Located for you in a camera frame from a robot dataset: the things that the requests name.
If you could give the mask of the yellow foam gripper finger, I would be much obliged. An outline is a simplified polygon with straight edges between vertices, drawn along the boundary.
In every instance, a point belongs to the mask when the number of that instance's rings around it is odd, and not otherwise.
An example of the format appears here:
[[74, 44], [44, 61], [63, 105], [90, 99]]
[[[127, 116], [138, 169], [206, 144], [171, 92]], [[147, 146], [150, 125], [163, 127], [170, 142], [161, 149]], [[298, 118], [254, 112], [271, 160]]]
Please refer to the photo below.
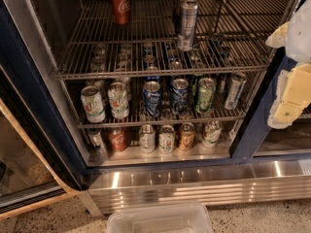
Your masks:
[[286, 45], [286, 35], [289, 27], [289, 22], [285, 22], [279, 26], [265, 41], [265, 44], [269, 47], [279, 49]]
[[292, 125], [310, 104], [311, 64], [300, 62], [291, 71], [281, 71], [267, 124], [274, 129], [284, 129]]

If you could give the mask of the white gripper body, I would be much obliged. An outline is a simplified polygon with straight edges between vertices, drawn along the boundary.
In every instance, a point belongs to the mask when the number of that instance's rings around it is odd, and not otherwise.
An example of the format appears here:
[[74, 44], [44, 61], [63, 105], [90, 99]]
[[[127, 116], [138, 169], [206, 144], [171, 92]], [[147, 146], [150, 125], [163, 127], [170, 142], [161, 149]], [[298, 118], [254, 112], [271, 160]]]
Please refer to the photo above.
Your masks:
[[311, 0], [306, 0], [290, 20], [286, 55], [296, 62], [311, 62]]

